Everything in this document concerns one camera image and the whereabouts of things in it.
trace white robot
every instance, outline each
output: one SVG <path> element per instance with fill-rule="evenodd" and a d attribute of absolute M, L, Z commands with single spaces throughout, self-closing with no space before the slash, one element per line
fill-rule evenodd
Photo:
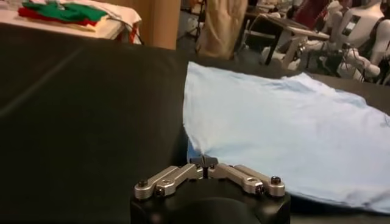
<path fill-rule="evenodd" d="M 381 0 L 371 0 L 365 6 L 352 8 L 344 15 L 332 16 L 332 33 L 329 41 L 308 41 L 306 51 L 339 51 L 342 62 L 337 73 L 347 79 L 368 81 L 381 71 L 378 64 L 388 56 L 390 20 L 384 20 Z M 366 54 L 360 55 L 362 48 Z"/>

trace light blue shirt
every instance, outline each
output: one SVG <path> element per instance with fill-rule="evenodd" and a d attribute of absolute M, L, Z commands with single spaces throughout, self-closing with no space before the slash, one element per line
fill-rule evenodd
<path fill-rule="evenodd" d="M 183 117 L 189 156 L 280 176 L 310 200 L 390 213 L 390 117 L 360 96 L 306 74 L 272 80 L 189 63 Z"/>

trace screw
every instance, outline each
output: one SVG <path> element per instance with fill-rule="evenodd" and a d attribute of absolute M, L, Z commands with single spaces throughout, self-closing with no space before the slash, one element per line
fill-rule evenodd
<path fill-rule="evenodd" d="M 138 187 L 145 187 L 147 185 L 147 180 L 141 180 L 138 182 Z"/>
<path fill-rule="evenodd" d="M 256 192 L 257 195 L 263 194 L 264 193 L 263 186 L 262 185 L 257 186 L 255 192 Z"/>
<path fill-rule="evenodd" d="M 282 179 L 280 177 L 271 177 L 271 184 L 272 185 L 279 185 L 282 182 Z"/>
<path fill-rule="evenodd" d="M 155 194 L 156 194 L 156 196 L 158 196 L 158 197 L 163 197 L 164 194 L 165 194 L 165 190 L 164 190 L 163 188 L 161 188 L 161 187 L 160 187 L 160 188 L 157 188 Z"/>

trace green cloth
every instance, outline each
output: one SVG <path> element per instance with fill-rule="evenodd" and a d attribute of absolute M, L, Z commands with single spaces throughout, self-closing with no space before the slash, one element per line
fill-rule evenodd
<path fill-rule="evenodd" d="M 60 19 L 62 21 L 83 21 L 89 19 L 91 21 L 99 21 L 107 13 L 102 10 L 94 9 L 86 5 L 75 3 L 58 4 L 56 2 L 48 2 L 46 5 L 35 4 L 32 2 L 24 2 L 23 7 L 36 11 L 38 14 L 50 18 Z"/>

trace black tablecloth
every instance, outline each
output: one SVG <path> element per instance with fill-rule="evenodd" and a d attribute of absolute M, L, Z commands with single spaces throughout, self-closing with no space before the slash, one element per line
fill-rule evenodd
<path fill-rule="evenodd" d="M 0 222 L 128 223 L 133 185 L 186 163 L 189 60 L 263 77 L 297 73 L 5 24 L 0 52 Z M 390 114 L 390 89 L 314 78 Z M 348 220 L 390 222 L 361 212 L 292 218 Z"/>

